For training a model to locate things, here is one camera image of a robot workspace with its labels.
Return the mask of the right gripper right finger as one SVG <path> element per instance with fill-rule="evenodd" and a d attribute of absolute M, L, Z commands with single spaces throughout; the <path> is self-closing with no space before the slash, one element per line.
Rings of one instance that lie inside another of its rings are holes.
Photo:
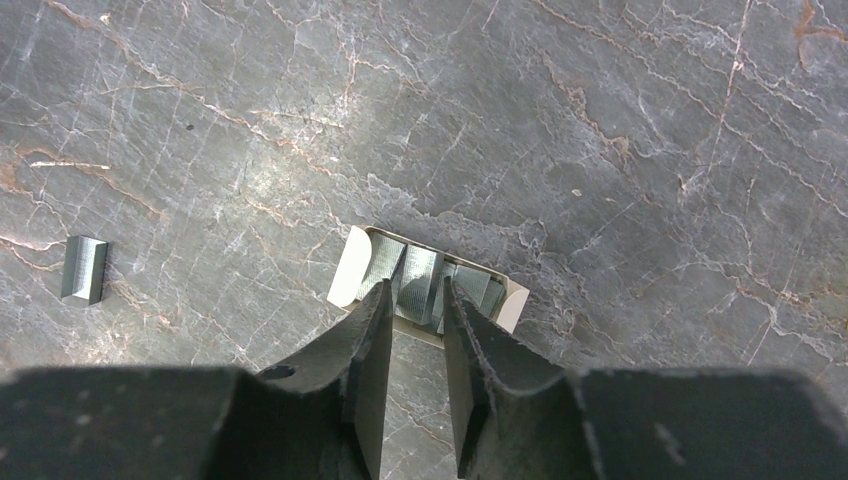
<path fill-rule="evenodd" d="M 843 479 L 847 423 L 786 369 L 566 369 L 444 287 L 461 479 Z"/>

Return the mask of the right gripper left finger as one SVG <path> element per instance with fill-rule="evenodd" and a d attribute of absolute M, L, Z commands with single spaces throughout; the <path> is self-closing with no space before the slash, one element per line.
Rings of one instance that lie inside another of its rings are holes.
<path fill-rule="evenodd" d="M 5 479 L 375 479 L 392 346 L 378 282 L 259 373 L 56 367 L 1 378 Z"/>

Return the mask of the staple box grey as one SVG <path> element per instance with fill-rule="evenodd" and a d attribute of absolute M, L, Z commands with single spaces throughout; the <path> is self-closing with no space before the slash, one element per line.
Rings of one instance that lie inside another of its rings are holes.
<path fill-rule="evenodd" d="M 375 226 L 353 226 L 327 294 L 348 312 L 382 280 L 392 286 L 394 329 L 444 346 L 444 281 L 461 288 L 481 314 L 512 333 L 529 289 L 507 275 Z"/>

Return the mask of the staple strip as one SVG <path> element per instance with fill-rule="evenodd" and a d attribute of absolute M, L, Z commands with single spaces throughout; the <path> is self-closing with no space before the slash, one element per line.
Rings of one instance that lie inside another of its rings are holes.
<path fill-rule="evenodd" d="M 60 299 L 74 306 L 99 303 L 103 295 L 109 243 L 85 235 L 66 242 Z"/>

